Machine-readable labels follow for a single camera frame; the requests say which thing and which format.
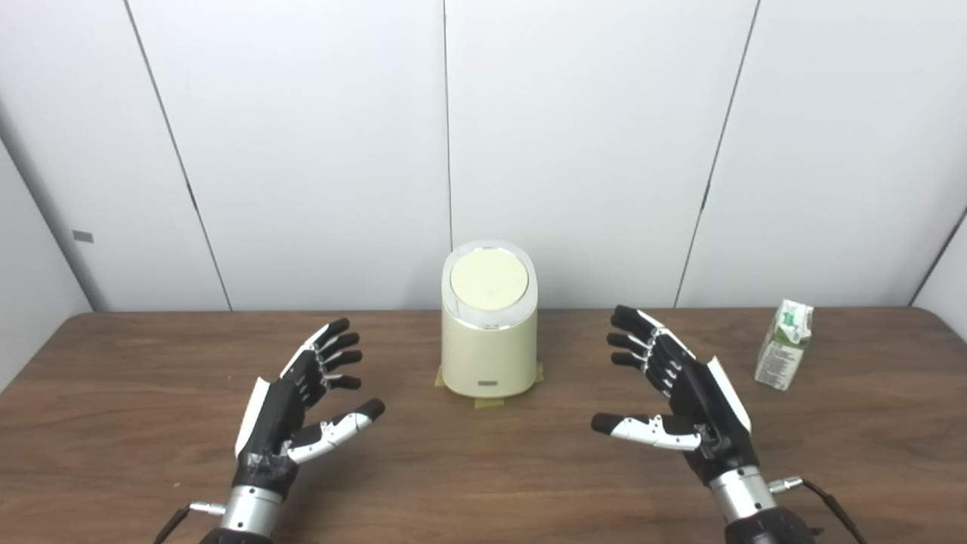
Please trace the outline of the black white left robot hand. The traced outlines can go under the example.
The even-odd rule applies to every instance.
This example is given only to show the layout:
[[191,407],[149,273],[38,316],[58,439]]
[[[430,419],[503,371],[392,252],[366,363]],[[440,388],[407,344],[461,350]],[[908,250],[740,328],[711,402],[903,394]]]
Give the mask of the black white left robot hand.
[[305,462],[332,451],[383,416],[382,400],[367,400],[329,421],[308,424],[305,414],[334,389],[357,390],[360,379],[336,369],[362,360],[360,337],[342,317],[304,341],[277,379],[259,378],[234,447],[233,487],[255,487],[287,499]]

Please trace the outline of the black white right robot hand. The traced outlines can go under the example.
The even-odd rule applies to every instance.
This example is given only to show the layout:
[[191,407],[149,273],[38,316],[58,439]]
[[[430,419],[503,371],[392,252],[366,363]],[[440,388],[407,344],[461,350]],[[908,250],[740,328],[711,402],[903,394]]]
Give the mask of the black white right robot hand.
[[605,436],[677,450],[703,485],[730,471],[758,467],[752,420],[721,361],[697,360],[666,325],[642,310],[615,307],[607,335],[611,361],[635,369],[667,399],[670,413],[620,416],[596,413],[591,428]]

